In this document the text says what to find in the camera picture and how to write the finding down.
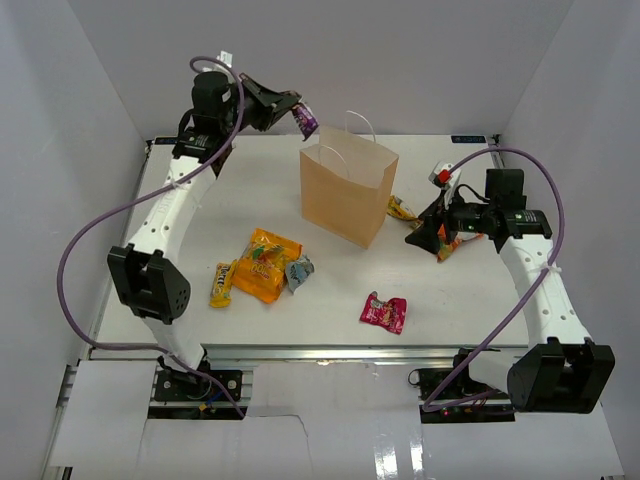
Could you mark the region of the small yellow snack packet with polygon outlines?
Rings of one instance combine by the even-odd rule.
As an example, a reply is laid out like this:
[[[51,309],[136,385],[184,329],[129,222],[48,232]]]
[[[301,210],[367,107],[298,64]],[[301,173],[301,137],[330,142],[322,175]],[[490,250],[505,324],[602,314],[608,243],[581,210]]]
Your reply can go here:
[[[398,196],[391,195],[387,204],[387,214],[395,219],[412,222],[417,219],[416,214]]]

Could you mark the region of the purple M&M's packet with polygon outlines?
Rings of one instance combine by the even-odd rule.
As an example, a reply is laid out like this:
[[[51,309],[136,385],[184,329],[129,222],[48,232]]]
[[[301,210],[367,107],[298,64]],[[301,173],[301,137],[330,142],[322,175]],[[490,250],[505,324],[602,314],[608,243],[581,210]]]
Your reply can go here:
[[[292,114],[303,140],[307,141],[319,128],[319,122],[311,109],[304,103],[298,102],[292,108]]]

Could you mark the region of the orange Lot 100 mango bag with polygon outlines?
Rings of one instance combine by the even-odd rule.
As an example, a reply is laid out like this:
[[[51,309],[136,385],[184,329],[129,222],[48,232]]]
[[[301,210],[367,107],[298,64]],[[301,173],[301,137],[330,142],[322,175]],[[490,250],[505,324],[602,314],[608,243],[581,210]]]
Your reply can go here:
[[[275,302],[287,282],[285,267],[302,249],[293,240],[256,228],[237,260],[232,285],[266,304]]]

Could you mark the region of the yellow M&M's packet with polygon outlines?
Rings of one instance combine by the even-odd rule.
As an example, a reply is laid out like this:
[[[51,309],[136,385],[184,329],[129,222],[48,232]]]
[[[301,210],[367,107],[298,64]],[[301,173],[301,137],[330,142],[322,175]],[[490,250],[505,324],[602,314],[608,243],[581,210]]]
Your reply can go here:
[[[231,263],[217,264],[209,299],[210,307],[226,308],[231,304],[232,279],[236,267],[236,260]]]

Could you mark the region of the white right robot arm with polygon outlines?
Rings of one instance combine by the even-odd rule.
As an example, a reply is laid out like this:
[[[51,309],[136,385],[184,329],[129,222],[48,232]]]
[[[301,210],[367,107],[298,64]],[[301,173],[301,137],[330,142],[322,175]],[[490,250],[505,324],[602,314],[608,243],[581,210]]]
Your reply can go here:
[[[454,358],[453,390],[477,397],[486,387],[506,394],[519,412],[590,413],[612,373],[610,346],[597,344],[580,321],[555,263],[560,244],[545,214],[530,210],[520,169],[489,169],[477,202],[459,193],[459,174],[450,164],[429,177],[440,194],[419,216],[422,225],[406,243],[435,252],[438,234],[483,234],[495,245],[519,296],[528,334],[520,357],[483,341]]]

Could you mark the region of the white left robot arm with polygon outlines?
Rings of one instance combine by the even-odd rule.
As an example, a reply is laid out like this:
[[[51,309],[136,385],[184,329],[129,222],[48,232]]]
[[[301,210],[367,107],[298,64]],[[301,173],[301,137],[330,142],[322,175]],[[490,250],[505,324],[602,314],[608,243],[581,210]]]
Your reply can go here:
[[[167,192],[126,245],[110,250],[107,263],[120,303],[151,330],[166,365],[180,370],[180,391],[199,399],[209,392],[212,377],[200,367],[205,351],[187,314],[191,286],[178,269],[182,241],[232,151],[233,132],[270,129],[302,97],[293,90],[268,89],[246,74],[233,81],[224,73],[206,72],[195,77],[191,98],[192,107],[178,126]]]

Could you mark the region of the orange snack packet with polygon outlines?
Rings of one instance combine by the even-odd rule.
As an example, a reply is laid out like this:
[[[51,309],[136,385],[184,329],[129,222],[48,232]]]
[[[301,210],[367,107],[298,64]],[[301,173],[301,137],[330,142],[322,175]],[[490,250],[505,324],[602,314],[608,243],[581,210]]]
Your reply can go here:
[[[457,232],[452,240],[448,240],[445,228],[444,226],[441,226],[438,230],[439,249],[436,253],[437,262],[442,263],[446,261],[463,243],[481,239],[483,237],[483,234],[473,232]]]

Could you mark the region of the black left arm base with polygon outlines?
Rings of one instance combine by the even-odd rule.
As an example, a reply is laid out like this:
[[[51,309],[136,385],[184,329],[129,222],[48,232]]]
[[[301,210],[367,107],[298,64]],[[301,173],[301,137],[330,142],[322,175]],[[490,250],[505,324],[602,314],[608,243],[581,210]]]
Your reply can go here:
[[[215,382],[203,379],[193,373],[176,370],[165,364],[164,358],[158,358],[156,386],[153,399],[157,402],[207,401],[210,399],[226,401],[226,395]],[[206,361],[200,369],[215,378],[226,388],[234,401],[241,399],[243,372],[241,370],[212,370]]]

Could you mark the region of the silver blue snack packet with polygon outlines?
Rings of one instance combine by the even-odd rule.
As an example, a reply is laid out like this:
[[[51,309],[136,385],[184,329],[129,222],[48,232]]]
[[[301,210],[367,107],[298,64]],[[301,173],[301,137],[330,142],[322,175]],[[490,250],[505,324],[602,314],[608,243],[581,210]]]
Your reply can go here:
[[[289,290],[294,293],[314,272],[314,264],[306,254],[301,254],[298,259],[289,262],[285,267]]]

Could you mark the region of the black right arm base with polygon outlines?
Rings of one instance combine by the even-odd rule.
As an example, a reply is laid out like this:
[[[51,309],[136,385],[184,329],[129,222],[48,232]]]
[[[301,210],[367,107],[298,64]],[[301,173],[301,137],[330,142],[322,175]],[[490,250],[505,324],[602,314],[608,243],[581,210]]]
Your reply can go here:
[[[419,398],[425,403],[440,383],[451,373],[454,367],[461,363],[471,349],[460,348],[453,357],[450,368],[418,368],[412,370],[407,381],[411,387],[419,390]],[[424,423],[478,423],[514,421],[515,411],[506,393],[493,387],[472,380],[469,368],[452,380],[435,399],[435,404],[446,404],[461,401],[450,407],[443,407],[437,411],[420,411]]]

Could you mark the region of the pink red candy packet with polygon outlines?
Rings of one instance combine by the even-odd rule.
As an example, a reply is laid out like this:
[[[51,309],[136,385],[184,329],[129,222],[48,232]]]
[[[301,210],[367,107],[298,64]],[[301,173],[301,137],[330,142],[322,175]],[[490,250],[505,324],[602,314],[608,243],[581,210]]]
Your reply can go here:
[[[387,332],[400,335],[404,329],[407,312],[407,300],[391,298],[380,300],[373,291],[367,297],[359,321],[364,324],[379,326]]]

